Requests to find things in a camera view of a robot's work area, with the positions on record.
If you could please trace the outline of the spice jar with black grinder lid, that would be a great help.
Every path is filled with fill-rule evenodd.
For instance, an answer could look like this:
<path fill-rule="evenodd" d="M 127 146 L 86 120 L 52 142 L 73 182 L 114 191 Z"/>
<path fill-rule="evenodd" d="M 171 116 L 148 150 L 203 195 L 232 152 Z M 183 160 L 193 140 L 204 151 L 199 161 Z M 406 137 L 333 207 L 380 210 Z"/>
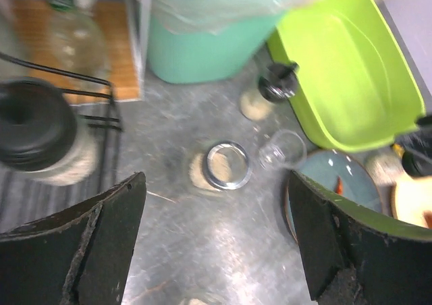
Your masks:
<path fill-rule="evenodd" d="M 267 118 L 275 106 L 295 96 L 300 87 L 296 62 L 272 63 L 240 96 L 240 111 L 252 121 Z"/>

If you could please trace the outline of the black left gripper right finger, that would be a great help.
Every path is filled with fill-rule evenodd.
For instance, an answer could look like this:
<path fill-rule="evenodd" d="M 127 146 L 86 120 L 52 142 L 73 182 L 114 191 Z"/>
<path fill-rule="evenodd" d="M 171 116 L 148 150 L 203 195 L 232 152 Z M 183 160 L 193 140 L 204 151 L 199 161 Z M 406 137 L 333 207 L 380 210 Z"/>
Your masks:
<path fill-rule="evenodd" d="M 291 171 L 288 197 L 311 300 L 430 304 L 431 230 L 377 213 Z"/>

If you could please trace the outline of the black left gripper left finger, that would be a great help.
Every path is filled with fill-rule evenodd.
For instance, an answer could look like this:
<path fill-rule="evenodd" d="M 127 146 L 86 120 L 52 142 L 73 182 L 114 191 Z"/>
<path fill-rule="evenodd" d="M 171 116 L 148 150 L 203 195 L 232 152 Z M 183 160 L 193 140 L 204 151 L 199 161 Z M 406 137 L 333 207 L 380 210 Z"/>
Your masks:
<path fill-rule="evenodd" d="M 1 303 L 121 304 L 145 200 L 138 172 L 1 234 Z"/>

